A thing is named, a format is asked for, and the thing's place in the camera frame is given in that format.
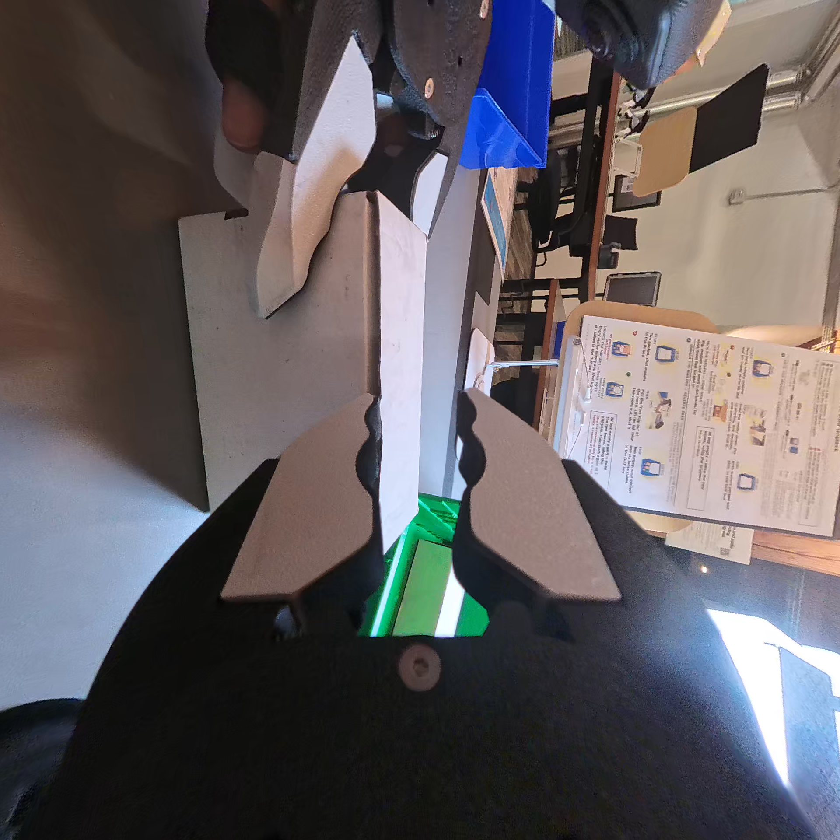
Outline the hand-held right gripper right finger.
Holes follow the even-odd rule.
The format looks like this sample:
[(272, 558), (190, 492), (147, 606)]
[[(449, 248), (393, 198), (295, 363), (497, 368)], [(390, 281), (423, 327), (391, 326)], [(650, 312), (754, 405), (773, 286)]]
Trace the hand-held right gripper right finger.
[(465, 482), (455, 574), (480, 603), (618, 602), (619, 588), (562, 458), (476, 388), (458, 395)]

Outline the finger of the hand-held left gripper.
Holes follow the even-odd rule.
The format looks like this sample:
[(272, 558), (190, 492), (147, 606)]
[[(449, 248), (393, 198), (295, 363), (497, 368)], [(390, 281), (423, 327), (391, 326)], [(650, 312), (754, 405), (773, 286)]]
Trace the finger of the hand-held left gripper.
[(296, 162), (261, 151), (251, 176), (251, 248), (258, 315), (268, 319), (305, 285), (333, 205), (375, 141), (369, 64), (351, 35)]
[(435, 219), (438, 199), (444, 190), (448, 156), (431, 150), (419, 164), (409, 193), (408, 216), (428, 238)]

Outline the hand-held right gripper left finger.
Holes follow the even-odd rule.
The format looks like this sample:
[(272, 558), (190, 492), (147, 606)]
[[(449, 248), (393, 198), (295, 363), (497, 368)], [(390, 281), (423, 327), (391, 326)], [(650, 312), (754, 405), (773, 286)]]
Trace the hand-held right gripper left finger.
[(300, 634), (356, 634), (384, 578), (379, 399), (363, 394), (279, 458), (221, 591), (277, 604)]

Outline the white cardboard box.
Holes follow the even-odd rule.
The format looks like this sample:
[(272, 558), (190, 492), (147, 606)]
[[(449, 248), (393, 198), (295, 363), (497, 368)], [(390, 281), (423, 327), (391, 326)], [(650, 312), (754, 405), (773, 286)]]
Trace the white cardboard box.
[(209, 509), (370, 393), (388, 549), (417, 513), (427, 237), (383, 194), (342, 194), (302, 289), (263, 319), (247, 222), (210, 213), (178, 224)]

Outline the person's left hand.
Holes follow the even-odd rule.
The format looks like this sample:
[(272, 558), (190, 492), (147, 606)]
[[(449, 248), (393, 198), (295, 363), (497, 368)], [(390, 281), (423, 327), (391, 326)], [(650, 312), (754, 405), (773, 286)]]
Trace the person's left hand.
[(237, 151), (262, 151), (275, 96), (275, 82), (263, 70), (217, 67), (222, 85), (220, 128), (224, 139)]

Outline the blue framed sign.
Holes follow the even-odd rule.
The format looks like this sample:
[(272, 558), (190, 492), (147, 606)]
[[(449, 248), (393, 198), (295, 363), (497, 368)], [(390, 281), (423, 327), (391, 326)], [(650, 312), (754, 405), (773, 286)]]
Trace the blue framed sign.
[(480, 193), (482, 212), (496, 251), (502, 277), (505, 276), (507, 267), (508, 237), (517, 194), (517, 183), (518, 169), (493, 167), (487, 170), (485, 185)]

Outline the blue plastic bin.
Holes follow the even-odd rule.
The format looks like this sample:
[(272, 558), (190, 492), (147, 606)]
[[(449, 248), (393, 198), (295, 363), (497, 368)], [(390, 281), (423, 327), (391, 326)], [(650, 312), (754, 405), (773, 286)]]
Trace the blue plastic bin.
[(495, 1), (459, 164), (546, 165), (557, 17), (543, 1)]

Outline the green plastic bin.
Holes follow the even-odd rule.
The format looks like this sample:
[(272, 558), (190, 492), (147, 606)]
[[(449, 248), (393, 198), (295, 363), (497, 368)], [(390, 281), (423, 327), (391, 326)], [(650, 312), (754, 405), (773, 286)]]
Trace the green plastic bin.
[(363, 637), (479, 637), (487, 610), (454, 573), (459, 502), (420, 494), (418, 509), (385, 553), (385, 576), (365, 605)]

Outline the white plastic holder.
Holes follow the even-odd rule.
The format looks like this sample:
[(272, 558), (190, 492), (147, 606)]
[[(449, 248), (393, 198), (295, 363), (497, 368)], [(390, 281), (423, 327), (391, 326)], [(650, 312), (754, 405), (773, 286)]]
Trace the white plastic holder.
[(493, 342), (478, 328), (469, 336), (463, 390), (477, 389), (490, 396), (496, 360)]

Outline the white paper sheet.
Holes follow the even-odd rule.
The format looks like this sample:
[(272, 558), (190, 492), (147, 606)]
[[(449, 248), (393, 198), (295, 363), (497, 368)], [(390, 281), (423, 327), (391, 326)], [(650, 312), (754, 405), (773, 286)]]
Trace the white paper sheet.
[(665, 535), (665, 544), (735, 564), (750, 564), (754, 530), (731, 524), (689, 521)]

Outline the grey monitor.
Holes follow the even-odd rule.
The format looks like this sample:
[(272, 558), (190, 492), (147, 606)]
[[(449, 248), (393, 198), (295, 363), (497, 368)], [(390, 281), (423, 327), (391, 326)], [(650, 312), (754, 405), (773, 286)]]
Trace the grey monitor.
[(605, 280), (605, 301), (656, 307), (662, 280), (659, 271), (618, 272)]

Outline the tan and black chair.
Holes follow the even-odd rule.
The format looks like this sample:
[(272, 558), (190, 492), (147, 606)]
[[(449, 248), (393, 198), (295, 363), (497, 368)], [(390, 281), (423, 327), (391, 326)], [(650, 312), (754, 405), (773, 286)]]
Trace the tan and black chair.
[(648, 123), (639, 137), (642, 158), (633, 194), (663, 192), (688, 174), (753, 147), (769, 74), (767, 65), (759, 65), (701, 106)]

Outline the metal wall pipe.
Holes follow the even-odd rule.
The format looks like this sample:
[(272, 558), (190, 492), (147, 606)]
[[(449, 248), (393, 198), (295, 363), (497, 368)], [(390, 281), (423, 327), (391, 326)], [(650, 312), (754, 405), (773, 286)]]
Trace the metal wall pipe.
[(727, 205), (730, 207), (736, 207), (749, 202), (769, 201), (772, 199), (774, 200), (776, 198), (822, 195), (825, 193), (834, 192), (838, 188), (839, 180), (835, 180), (835, 182), (831, 183), (830, 185), (806, 187), (788, 191), (773, 191), (762, 193), (749, 193), (745, 189), (739, 187), (733, 189), (728, 194)]

